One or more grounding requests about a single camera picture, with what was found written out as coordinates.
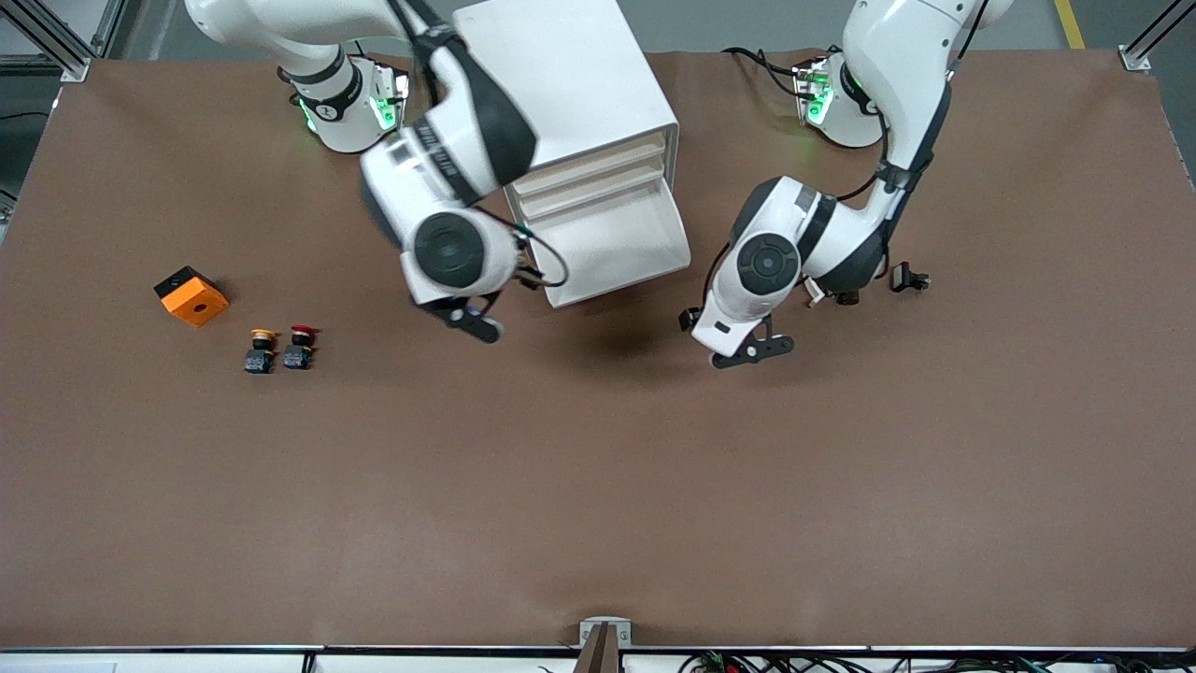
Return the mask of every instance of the metal frame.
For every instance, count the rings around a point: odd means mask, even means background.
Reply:
[[[84,81],[99,54],[41,0],[0,0],[0,14],[62,68],[62,81]]]
[[[1147,55],[1154,49],[1164,37],[1171,32],[1179,22],[1184,20],[1192,10],[1196,10],[1196,0],[1172,0],[1171,5],[1159,14],[1146,30],[1137,36],[1134,42],[1118,44],[1117,51],[1121,54],[1122,65],[1130,72],[1148,72],[1151,60]]]

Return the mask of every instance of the round black joint cover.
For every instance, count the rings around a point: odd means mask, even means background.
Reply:
[[[776,233],[751,237],[739,249],[736,262],[739,267],[739,281],[749,292],[761,295],[788,287],[801,265],[798,249]]]
[[[415,232],[415,261],[440,285],[469,287],[482,276],[484,257],[482,235],[460,215],[437,213]]]

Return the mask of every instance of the orange block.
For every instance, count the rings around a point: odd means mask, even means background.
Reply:
[[[228,307],[228,299],[215,285],[189,265],[155,285],[154,292],[171,314],[195,326]]]

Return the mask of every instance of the orange box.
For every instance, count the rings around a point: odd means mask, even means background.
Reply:
[[[171,314],[195,326],[228,307],[228,299],[215,285],[189,265],[154,285],[153,290]]]

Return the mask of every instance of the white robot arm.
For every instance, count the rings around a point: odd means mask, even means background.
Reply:
[[[365,59],[343,41],[405,33],[425,68],[433,108],[361,155],[362,196],[383,233],[402,249],[413,301],[446,324],[496,342],[489,305],[512,277],[544,282],[526,263],[535,234],[472,209],[531,165],[537,137],[526,117],[469,54],[465,42],[425,0],[187,0],[214,39],[261,49],[315,110],[321,139],[360,151],[385,133],[364,91]],[[439,99],[437,82],[447,92]],[[481,307],[470,301],[481,296]]]
[[[991,0],[1003,13],[1012,0]],[[889,239],[907,196],[933,158],[951,103],[947,65],[956,36],[982,0],[861,0],[843,31],[843,88],[869,100],[889,126],[887,152],[862,209],[789,177],[757,186],[731,231],[730,251],[704,305],[682,313],[683,328],[726,368],[785,355],[793,341],[771,332],[770,312],[805,275],[847,293],[883,275]],[[987,10],[986,25],[995,17]],[[762,322],[768,332],[756,339]]]

